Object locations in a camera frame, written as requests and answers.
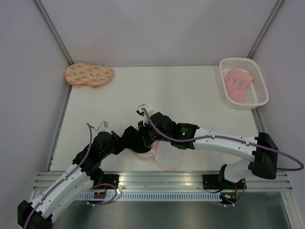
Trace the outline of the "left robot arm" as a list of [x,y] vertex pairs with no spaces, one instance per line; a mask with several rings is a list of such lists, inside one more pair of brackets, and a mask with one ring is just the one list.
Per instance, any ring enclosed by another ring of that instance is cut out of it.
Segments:
[[23,229],[51,229],[59,215],[83,192],[103,186],[101,161],[125,149],[145,153],[150,147],[132,126],[125,130],[123,136],[100,127],[96,137],[90,137],[89,144],[77,154],[60,178],[31,202],[24,200],[18,205],[18,224]]

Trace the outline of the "black bra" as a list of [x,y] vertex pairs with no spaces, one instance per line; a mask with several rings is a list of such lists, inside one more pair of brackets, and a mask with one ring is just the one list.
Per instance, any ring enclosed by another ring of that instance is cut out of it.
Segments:
[[151,149],[152,148],[150,146],[140,145],[140,146],[132,147],[131,151],[137,154],[145,154],[148,153]]

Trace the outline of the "white mesh laundry bag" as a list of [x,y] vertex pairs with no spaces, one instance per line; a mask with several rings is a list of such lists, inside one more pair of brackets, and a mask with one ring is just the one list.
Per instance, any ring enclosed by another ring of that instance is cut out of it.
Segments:
[[160,169],[168,172],[178,170],[183,164],[183,150],[176,148],[171,150],[170,146],[166,146],[160,141],[153,143],[146,153],[136,153],[131,149],[129,151],[138,158],[153,158]]

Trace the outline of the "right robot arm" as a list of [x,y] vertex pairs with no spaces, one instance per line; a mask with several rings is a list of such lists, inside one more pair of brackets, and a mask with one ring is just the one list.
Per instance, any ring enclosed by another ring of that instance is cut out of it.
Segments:
[[176,123],[160,112],[149,116],[141,110],[137,114],[143,117],[138,128],[145,146],[163,141],[180,150],[210,150],[239,157],[239,161],[221,167],[217,182],[222,188],[249,176],[276,178],[278,148],[267,133],[256,137],[221,135],[197,125]]

